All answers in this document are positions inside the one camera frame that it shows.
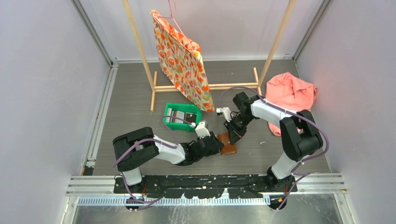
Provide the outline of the brown leather card holder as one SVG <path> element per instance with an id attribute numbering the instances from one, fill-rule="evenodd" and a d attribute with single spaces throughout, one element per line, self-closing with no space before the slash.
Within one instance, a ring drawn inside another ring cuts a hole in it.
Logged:
<path id="1" fill-rule="evenodd" d="M 230 134 L 228 132 L 218 134 L 218 140 L 224 144 L 220 153 L 222 156 L 237 153 L 237 146 L 231 144 Z"/>

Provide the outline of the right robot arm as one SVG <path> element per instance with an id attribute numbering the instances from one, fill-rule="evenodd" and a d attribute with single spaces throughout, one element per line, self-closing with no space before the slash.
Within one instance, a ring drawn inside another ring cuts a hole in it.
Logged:
<path id="1" fill-rule="evenodd" d="M 238 111 L 229 107 L 218 107 L 218 116 L 226 119 L 224 125 L 230 135 L 230 143 L 239 141 L 247 132 L 248 124 L 254 119 L 263 119 L 281 131 L 283 154 L 267 170 L 265 182 L 271 191 L 279 191 L 292 175 L 294 168 L 303 159 L 320 149 L 324 142 L 308 110 L 290 111 L 269 102 L 261 95 L 248 97 L 240 92 L 233 98 Z"/>

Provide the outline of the stack of credit cards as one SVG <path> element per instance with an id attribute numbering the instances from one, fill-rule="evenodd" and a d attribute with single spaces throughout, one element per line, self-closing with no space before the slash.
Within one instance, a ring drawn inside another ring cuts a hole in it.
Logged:
<path id="1" fill-rule="evenodd" d="M 189 124 L 189 123 L 195 123 L 197 115 L 192 112 L 183 112 L 179 110 L 174 110 L 172 108 L 169 108 L 167 111 L 167 116 L 172 116 L 171 117 L 166 117 L 165 121 L 168 123 L 180 123 L 180 124 Z"/>

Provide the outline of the green plastic card bin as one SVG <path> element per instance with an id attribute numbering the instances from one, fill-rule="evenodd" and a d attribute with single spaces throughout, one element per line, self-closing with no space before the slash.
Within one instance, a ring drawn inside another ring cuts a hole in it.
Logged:
<path id="1" fill-rule="evenodd" d="M 201 121 L 202 112 L 193 104 L 167 103 L 165 107 L 163 121 L 171 130 L 192 132 L 194 127 Z"/>

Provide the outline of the pink crumpled cloth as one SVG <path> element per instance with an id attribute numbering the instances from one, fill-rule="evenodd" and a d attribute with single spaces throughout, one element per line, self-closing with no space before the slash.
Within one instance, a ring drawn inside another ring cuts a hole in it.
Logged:
<path id="1" fill-rule="evenodd" d="M 282 108 L 309 111 L 317 96 L 317 86 L 289 72 L 276 75 L 266 83 L 265 98 Z"/>

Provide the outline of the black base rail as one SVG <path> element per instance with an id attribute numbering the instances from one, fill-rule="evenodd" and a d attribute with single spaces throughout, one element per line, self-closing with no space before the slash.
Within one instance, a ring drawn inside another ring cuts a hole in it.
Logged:
<path id="1" fill-rule="evenodd" d="M 228 193 L 229 198 L 260 198 L 263 193 L 296 192 L 295 177 L 272 181 L 265 175 L 145 175 L 138 184 L 128 189 L 121 175 L 114 177 L 114 193 L 143 194 L 149 198 L 192 199 L 220 198 Z"/>

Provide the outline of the aluminium frame rail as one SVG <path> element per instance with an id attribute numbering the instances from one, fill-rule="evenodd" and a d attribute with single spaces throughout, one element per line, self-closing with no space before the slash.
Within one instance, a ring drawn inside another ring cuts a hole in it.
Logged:
<path id="1" fill-rule="evenodd" d="M 260 198 L 239 198 L 231 199 L 228 193 L 224 193 L 220 198 L 199 199 L 194 197 L 188 199 L 182 196 L 179 199 L 171 198 L 149 198 L 143 194 L 133 194 L 129 191 L 126 194 L 115 194 L 115 176 L 73 176 L 67 188 L 67 196 L 75 196 L 79 205 L 127 205 L 132 206 L 133 200 L 137 199 L 138 206 L 152 203 L 154 206 L 184 206 L 184 205 L 269 205 L 287 197 L 291 199 L 293 195 L 333 195 L 346 194 L 347 190 L 340 174 L 311 174 L 301 178 L 296 176 L 293 184 L 297 188 L 296 192 L 289 191 L 286 194 L 279 192 L 263 193 Z"/>

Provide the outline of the floral fabric bag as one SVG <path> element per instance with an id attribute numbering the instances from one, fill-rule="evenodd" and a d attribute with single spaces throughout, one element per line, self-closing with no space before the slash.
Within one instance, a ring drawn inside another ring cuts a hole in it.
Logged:
<path id="1" fill-rule="evenodd" d="M 153 19 L 158 11 L 151 10 Z M 153 19 L 160 67 L 175 88 L 205 112 L 214 111 L 214 103 L 204 68 L 201 50 L 187 50 L 159 27 Z"/>

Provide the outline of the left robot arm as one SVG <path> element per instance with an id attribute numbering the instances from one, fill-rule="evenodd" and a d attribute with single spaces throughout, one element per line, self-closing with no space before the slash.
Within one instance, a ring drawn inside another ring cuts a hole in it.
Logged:
<path id="1" fill-rule="evenodd" d="M 138 193 L 143 187 L 140 166 L 151 159 L 189 166 L 203 157 L 218 154 L 224 144 L 208 130 L 191 142 L 171 143 L 154 135 L 152 128 L 143 127 L 114 138 L 113 148 L 115 167 L 125 177 L 125 187 Z"/>

